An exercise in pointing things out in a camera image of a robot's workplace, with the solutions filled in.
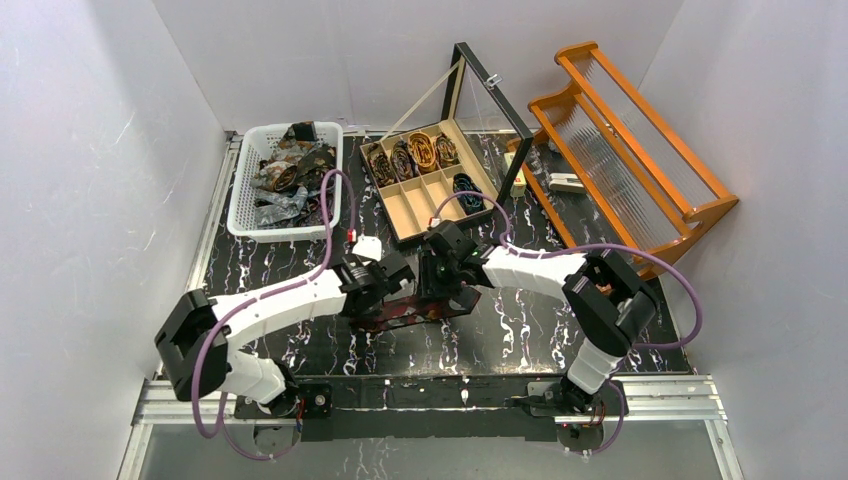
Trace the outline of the red patterned tie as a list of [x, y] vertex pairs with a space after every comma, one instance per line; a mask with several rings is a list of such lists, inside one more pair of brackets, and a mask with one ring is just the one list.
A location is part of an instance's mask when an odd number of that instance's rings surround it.
[[421, 297], [411, 295], [385, 301], [382, 310], [359, 318], [351, 318], [352, 330], [379, 333], [423, 323], [438, 322], [471, 314], [481, 293], [471, 287], [463, 287], [450, 297]]

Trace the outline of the blue green tie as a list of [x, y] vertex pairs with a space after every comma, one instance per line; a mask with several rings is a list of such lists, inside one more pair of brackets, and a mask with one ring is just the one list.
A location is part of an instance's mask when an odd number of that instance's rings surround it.
[[479, 196], [480, 188], [466, 173], [457, 173], [453, 176], [452, 188], [459, 193], [457, 200], [466, 215], [473, 215], [485, 210], [484, 200]]

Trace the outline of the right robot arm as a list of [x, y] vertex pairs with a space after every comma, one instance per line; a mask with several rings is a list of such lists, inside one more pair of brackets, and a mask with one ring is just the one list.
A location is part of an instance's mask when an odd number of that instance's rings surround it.
[[434, 276], [450, 287], [530, 290], [567, 304], [584, 340], [555, 386], [534, 387], [508, 400], [537, 413], [585, 413], [601, 388], [656, 317], [658, 300], [627, 261], [609, 248], [585, 254], [531, 253], [485, 245], [452, 221], [424, 236], [436, 262]]

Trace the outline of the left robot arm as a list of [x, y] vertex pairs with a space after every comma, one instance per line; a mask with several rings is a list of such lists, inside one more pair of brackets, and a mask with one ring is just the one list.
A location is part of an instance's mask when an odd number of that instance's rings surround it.
[[154, 343], [176, 398], [182, 402], [223, 392], [269, 409], [286, 410], [298, 396], [290, 369], [243, 352], [269, 333], [315, 317], [357, 318], [402, 290], [415, 274], [403, 255], [372, 258], [378, 241], [368, 237], [326, 269], [242, 294], [208, 297], [184, 293]]

